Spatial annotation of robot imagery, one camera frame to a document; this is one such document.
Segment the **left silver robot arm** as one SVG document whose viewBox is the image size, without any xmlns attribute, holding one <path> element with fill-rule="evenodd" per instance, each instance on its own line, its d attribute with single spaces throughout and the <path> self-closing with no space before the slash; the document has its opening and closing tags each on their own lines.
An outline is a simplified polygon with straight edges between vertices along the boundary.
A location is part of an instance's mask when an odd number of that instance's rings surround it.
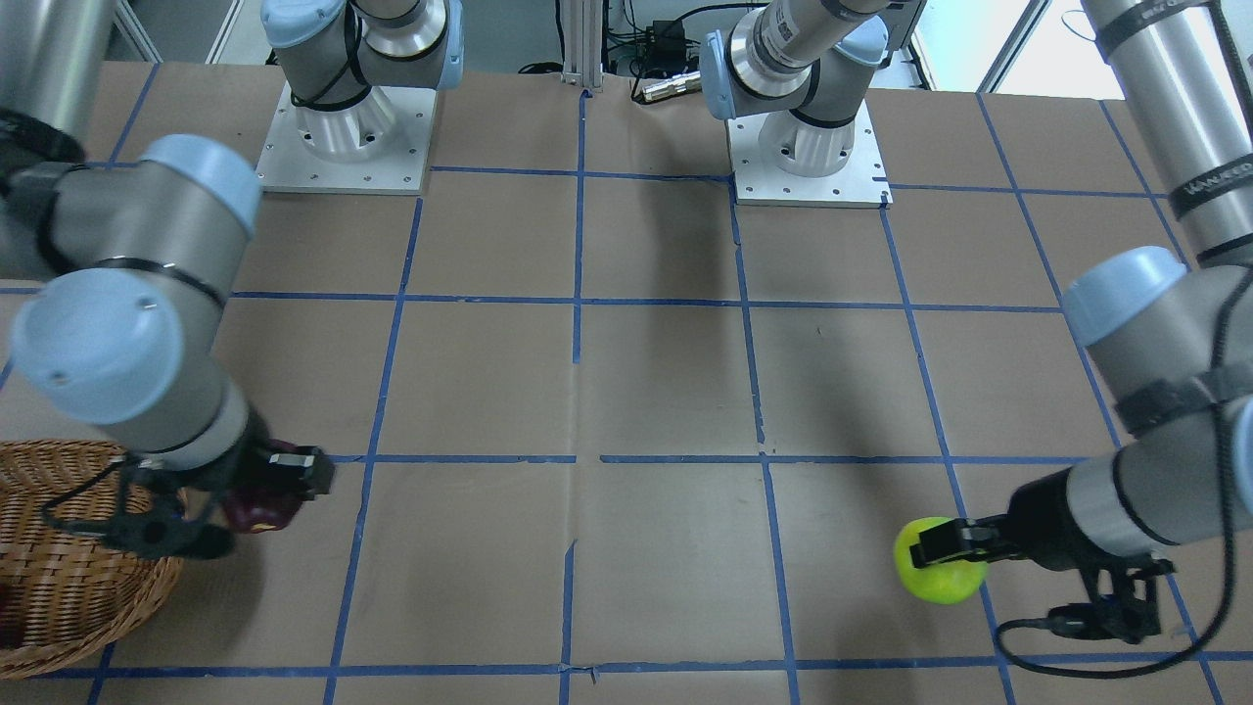
<svg viewBox="0 0 1253 705">
<path fill-rule="evenodd" d="M 1158 580 L 1177 545 L 1250 527 L 1250 111 L 1217 1 L 1085 1 L 1093 43 L 1141 136 L 1197 265 L 1136 247 L 1061 298 L 1131 435 L 1126 445 L 1019 488 L 989 518 L 920 518 L 898 533 L 913 596 L 951 605 L 989 565 L 1078 571 L 1088 599 L 997 634 L 1141 642 L 1159 634 Z"/>
</svg>

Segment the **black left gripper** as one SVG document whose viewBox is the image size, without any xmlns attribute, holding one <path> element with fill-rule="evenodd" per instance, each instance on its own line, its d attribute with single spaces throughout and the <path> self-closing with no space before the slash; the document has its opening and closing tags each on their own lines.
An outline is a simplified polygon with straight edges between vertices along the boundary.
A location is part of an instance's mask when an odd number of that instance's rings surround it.
<svg viewBox="0 0 1253 705">
<path fill-rule="evenodd" d="M 1024 485 L 1007 501 L 1007 513 L 989 518 L 916 518 L 908 562 L 922 570 L 954 562 L 1030 561 L 1053 572 L 1075 570 L 1089 601 L 1053 607 L 1042 619 L 997 626 L 999 636 L 1017 629 L 1050 631 L 1070 639 L 1145 642 L 1162 634 L 1158 577 L 1165 565 L 1150 553 L 1124 557 L 1096 547 L 1071 516 L 1068 470 Z"/>
</svg>

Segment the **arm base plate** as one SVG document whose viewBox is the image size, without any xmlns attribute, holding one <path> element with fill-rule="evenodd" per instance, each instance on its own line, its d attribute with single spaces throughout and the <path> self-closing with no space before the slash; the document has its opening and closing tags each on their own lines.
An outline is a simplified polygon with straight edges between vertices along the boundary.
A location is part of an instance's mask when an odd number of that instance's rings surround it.
<svg viewBox="0 0 1253 705">
<path fill-rule="evenodd" d="M 297 108 L 284 85 L 256 160 L 264 192 L 420 197 L 439 91 L 376 86 L 345 111 Z"/>
<path fill-rule="evenodd" d="M 737 202 L 749 207 L 880 209 L 893 202 L 868 104 L 824 129 L 791 111 L 725 121 Z"/>
</svg>

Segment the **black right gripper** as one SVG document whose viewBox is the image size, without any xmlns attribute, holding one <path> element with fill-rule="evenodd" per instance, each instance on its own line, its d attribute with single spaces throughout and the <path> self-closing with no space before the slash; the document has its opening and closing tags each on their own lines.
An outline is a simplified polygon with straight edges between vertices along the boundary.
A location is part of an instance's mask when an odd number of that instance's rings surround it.
<svg viewBox="0 0 1253 705">
<path fill-rule="evenodd" d="M 222 558 L 233 552 L 236 536 L 211 521 L 231 491 L 242 456 L 251 447 L 276 440 L 258 412 L 252 411 L 246 433 L 224 455 L 195 470 L 173 470 L 165 461 L 144 460 L 134 451 L 113 456 L 107 470 L 59 493 L 43 505 L 43 523 L 56 532 L 91 538 L 103 547 L 139 558 Z M 330 493 L 336 465 L 318 446 L 271 450 L 264 465 L 269 481 L 283 493 L 315 500 Z M 68 501 L 117 478 L 117 490 L 104 518 L 60 518 L 55 510 Z"/>
</svg>

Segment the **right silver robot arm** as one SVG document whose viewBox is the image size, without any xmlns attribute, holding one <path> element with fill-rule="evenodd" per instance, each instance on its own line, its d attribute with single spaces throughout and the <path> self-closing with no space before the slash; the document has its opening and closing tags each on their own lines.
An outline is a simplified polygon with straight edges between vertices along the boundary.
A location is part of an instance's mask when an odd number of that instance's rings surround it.
<svg viewBox="0 0 1253 705">
<path fill-rule="evenodd" d="M 142 558 L 226 556 L 330 493 L 321 447 L 276 440 L 213 357 L 269 175 L 218 140 L 170 134 L 135 167 L 81 139 L 112 1 L 3 4 L 3 277 L 36 280 L 14 369 L 122 455 L 43 505 L 45 526 Z"/>
</svg>

